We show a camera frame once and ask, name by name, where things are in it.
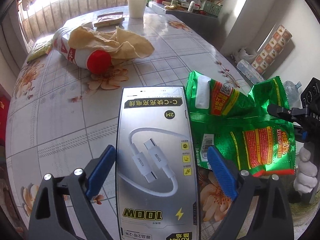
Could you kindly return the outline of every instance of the barcode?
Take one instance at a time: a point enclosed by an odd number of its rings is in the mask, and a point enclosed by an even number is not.
[[[232,87],[223,84],[220,89],[220,92],[227,95],[227,96],[230,96],[231,92],[232,92]]]
[[[213,144],[212,139],[204,139],[204,144],[201,149],[201,159],[204,161],[208,161],[208,149]]]

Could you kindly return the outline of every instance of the white glove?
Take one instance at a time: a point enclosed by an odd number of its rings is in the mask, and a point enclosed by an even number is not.
[[[294,180],[293,187],[296,191],[301,193],[310,193],[317,185],[318,181],[315,177],[317,175],[317,167],[309,161],[311,152],[314,150],[314,145],[305,143],[299,151],[300,162],[298,165],[297,177]]]

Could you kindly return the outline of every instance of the red label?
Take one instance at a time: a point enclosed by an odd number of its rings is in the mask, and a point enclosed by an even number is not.
[[[269,152],[269,141],[268,141],[268,130],[259,129],[259,143],[260,143],[260,158],[261,164],[268,163],[268,152]]]
[[[245,134],[245,140],[247,142],[247,149],[248,149],[248,155],[249,155],[249,162],[251,168],[254,168],[258,165],[260,165],[258,161],[258,151],[257,151],[257,141],[256,141],[256,132],[253,131],[246,131]]]
[[[221,115],[233,88],[216,81],[212,90],[211,114]]]
[[[260,164],[271,164],[273,155],[273,134],[270,126],[244,132],[248,165],[254,168]]]
[[[63,52],[63,53],[68,53],[68,51],[67,51],[67,49],[66,49],[66,46],[64,45],[64,43],[63,43],[63,40],[62,40],[62,38],[61,38],[61,52]]]
[[[68,53],[68,60],[71,61],[73,64],[76,64],[75,55],[76,55],[76,49],[70,48]]]

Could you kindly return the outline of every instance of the water bottle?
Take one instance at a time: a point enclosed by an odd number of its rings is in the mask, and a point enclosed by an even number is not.
[[[299,81],[297,84],[294,84],[291,81],[286,81],[284,82],[283,87],[287,95],[289,105],[292,107],[292,105],[300,98],[298,88],[301,87],[301,82]]]

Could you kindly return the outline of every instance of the qr code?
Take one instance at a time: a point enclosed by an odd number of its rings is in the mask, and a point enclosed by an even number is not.
[[[227,86],[227,85],[222,85],[220,92],[227,95],[227,96],[230,96],[231,92],[232,92],[232,87]]]

